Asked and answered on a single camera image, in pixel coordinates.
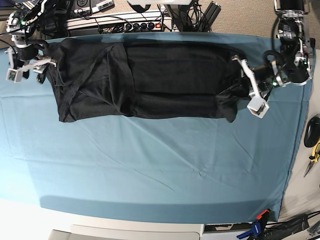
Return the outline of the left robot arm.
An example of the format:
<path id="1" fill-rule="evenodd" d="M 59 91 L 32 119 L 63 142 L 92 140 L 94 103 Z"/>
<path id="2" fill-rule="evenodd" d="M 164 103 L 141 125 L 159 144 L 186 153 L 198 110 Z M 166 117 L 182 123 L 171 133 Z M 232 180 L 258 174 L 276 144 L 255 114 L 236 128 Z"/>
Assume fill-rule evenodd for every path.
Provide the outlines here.
<path id="1" fill-rule="evenodd" d="M 271 49 L 263 53 L 263 64 L 249 69 L 254 79 L 249 97 L 267 100 L 272 89 L 289 84 L 303 86 L 313 78 L 315 39 L 310 38 L 306 0 L 276 0 L 276 19 L 271 30 Z"/>

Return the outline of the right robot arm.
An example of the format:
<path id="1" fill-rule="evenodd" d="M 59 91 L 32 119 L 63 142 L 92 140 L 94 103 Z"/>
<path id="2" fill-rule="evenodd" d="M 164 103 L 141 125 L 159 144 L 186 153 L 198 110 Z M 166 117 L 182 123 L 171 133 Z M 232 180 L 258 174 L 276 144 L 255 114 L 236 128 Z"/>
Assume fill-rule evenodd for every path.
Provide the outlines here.
<path id="1" fill-rule="evenodd" d="M 49 43 L 41 36 L 59 32 L 72 5 L 72 0 L 27 0 L 8 16 L 5 34 L 11 36 L 13 44 L 9 43 L 5 51 L 9 60 L 7 80 L 19 83 L 33 71 L 37 82 L 44 83 L 48 68 L 57 64 L 48 56 Z"/>

